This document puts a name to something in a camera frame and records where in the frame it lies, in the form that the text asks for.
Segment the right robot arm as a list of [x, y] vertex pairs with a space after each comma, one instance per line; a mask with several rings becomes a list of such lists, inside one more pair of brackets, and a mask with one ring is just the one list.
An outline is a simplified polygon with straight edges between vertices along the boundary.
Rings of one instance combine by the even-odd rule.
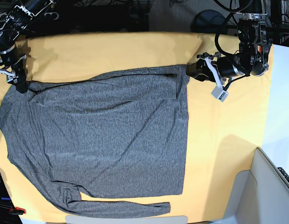
[[18, 51], [15, 43], [20, 32], [41, 18], [56, 0], [18, 0], [0, 19], [0, 73], [7, 76], [7, 83], [20, 93], [28, 91], [25, 53]]

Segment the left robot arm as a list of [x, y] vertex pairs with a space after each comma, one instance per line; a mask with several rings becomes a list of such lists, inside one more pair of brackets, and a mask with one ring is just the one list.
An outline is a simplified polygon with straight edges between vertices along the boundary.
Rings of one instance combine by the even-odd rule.
[[[268, 69], [268, 55], [272, 40], [267, 38], [265, 16], [267, 6], [263, 0], [240, 0], [238, 8], [220, 7], [229, 12], [225, 18], [214, 10], [200, 12], [191, 25], [194, 33], [215, 34], [217, 52], [214, 55], [197, 55], [198, 61], [187, 67], [187, 75], [203, 81], [215, 82], [215, 69], [219, 80], [224, 83], [235, 77], [260, 76]], [[234, 54], [224, 51], [219, 45], [219, 36], [227, 33], [227, 24], [235, 15], [241, 14], [236, 27], [240, 40], [239, 50]]]

